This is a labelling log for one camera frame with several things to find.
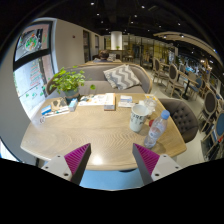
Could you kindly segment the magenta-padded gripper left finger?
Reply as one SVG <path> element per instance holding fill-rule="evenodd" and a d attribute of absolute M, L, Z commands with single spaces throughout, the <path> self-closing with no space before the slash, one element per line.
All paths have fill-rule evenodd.
<path fill-rule="evenodd" d="M 87 143 L 66 155 L 56 155 L 42 169 L 79 185 L 90 155 L 91 144 Z"/>

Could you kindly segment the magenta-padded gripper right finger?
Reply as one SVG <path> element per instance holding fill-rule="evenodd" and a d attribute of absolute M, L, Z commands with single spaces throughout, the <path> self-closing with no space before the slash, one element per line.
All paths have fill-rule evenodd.
<path fill-rule="evenodd" d="M 167 154 L 158 155 L 136 143 L 133 144 L 132 153 L 145 185 L 181 170 L 181 167 Z"/>

